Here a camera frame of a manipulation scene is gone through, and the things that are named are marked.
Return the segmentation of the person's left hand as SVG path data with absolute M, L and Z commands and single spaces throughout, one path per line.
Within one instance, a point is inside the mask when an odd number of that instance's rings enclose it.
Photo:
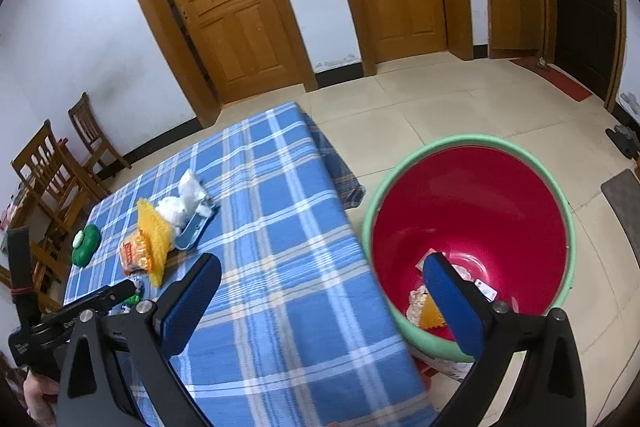
M 58 383 L 53 379 L 29 371 L 23 392 L 27 413 L 41 427 L 55 427 L 56 414 L 52 400 L 58 396 Z

